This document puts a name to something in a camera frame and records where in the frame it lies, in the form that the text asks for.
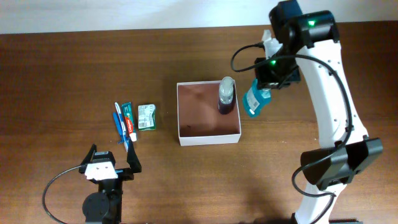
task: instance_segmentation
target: open box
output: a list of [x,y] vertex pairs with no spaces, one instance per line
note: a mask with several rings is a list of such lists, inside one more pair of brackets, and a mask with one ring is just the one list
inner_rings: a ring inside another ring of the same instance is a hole
[[178,138],[181,146],[237,143],[241,118],[234,82],[234,108],[225,115],[218,111],[221,81],[177,83]]

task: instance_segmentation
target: small box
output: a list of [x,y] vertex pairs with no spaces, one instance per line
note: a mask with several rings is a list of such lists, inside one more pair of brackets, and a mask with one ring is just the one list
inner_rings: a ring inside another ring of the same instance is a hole
[[237,143],[241,137],[241,118],[234,82],[234,108],[222,115],[218,111],[221,81],[177,83],[178,138],[181,146]]
[[154,104],[138,106],[138,130],[156,129],[155,111],[156,106]]

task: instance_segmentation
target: blue bottle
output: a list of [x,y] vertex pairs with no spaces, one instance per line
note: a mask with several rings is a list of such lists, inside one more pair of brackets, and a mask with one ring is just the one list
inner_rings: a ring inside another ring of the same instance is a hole
[[255,118],[261,109],[271,102],[271,89],[257,89],[257,78],[254,79],[250,90],[243,96],[243,107],[246,113]]

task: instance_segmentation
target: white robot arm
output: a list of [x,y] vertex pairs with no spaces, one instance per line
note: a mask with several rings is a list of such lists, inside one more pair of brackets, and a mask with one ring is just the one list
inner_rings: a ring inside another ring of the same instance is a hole
[[[290,0],[278,3],[269,18],[276,39],[266,30],[262,43],[245,46],[233,55],[231,68],[235,72],[255,68],[256,90],[280,90],[299,82],[300,68],[317,116],[320,149],[304,152],[301,167],[293,174],[292,183],[304,198],[292,215],[292,223],[327,224],[337,196],[381,154],[382,144],[378,138],[369,139],[354,107],[331,12],[302,14],[297,1]],[[248,47],[264,48],[266,57],[257,58],[248,68],[235,69],[234,57]],[[251,97],[266,102],[261,94]],[[249,116],[257,116],[265,104]],[[300,171],[308,181],[305,190],[295,184]]]

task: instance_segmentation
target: green package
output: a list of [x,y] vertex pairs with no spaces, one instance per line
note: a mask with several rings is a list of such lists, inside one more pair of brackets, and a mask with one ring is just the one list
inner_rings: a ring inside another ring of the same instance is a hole
[[155,130],[155,112],[156,107],[153,104],[138,106],[138,130]]

